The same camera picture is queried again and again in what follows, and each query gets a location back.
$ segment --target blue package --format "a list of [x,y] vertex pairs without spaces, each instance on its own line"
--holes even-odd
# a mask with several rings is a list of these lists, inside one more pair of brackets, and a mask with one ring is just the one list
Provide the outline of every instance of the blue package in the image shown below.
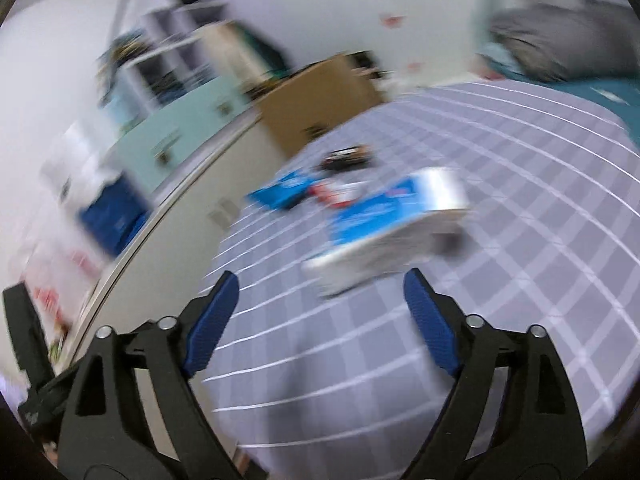
[[383,192],[337,213],[331,246],[303,262],[323,296],[395,272],[431,248],[435,234],[452,234],[468,211],[455,170],[422,168]]
[[332,221],[332,243],[348,244],[424,214],[432,208],[430,196],[421,191],[415,177],[410,176],[384,193],[344,209]]
[[300,200],[314,182],[314,179],[296,170],[272,186],[249,193],[248,197],[271,209],[287,209]]
[[146,203],[126,177],[105,186],[87,209],[78,213],[84,228],[111,256],[118,256],[148,218]]

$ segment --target gray plaid blanket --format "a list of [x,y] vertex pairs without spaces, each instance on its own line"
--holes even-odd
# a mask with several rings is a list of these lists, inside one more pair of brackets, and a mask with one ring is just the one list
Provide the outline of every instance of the gray plaid blanket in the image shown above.
[[[371,191],[425,166],[458,169],[473,207],[464,243],[417,266],[498,328],[548,327],[598,436],[640,368],[640,156],[620,119],[520,82],[434,88],[336,128],[282,173],[356,143],[377,161],[348,178]],[[229,269],[242,288],[205,382],[221,427],[283,478],[393,479],[452,381],[414,329],[401,272],[318,297],[300,263],[327,242],[330,215],[315,200],[244,209],[202,280],[204,293]]]

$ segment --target cardboard box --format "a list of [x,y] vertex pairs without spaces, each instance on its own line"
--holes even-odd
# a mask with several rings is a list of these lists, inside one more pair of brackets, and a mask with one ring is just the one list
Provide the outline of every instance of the cardboard box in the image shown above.
[[262,123],[288,157],[308,142],[383,102],[345,56],[317,63],[255,102]]

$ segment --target metal screw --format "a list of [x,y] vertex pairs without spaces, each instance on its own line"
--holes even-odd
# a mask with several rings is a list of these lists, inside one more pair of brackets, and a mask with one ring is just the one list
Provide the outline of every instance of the metal screw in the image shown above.
[[98,330],[95,331],[95,336],[98,339],[107,339],[113,333],[113,328],[108,325],[101,326]]
[[163,317],[160,321],[158,321],[158,326],[160,330],[171,330],[174,326],[178,324],[178,320],[173,316]]
[[482,328],[484,326],[484,319],[478,316],[478,314],[471,314],[471,316],[466,316],[466,324],[471,328]]
[[543,326],[534,325],[529,330],[533,337],[546,337],[546,330]]
[[168,166],[169,162],[171,162],[171,153],[167,150],[162,150],[156,154],[156,162],[160,164],[160,166]]
[[218,105],[218,111],[223,117],[228,116],[232,110],[233,110],[233,106],[228,101],[225,101],[221,105]]

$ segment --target cabinet drawer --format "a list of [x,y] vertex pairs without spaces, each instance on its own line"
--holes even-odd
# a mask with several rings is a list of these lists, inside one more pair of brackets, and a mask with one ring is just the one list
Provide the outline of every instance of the cabinet drawer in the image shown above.
[[115,145],[116,155],[136,183],[151,193],[247,107],[231,80],[215,78],[125,134]]
[[249,104],[232,79],[220,76],[189,92],[188,105],[200,115],[204,127],[215,133],[247,110]]

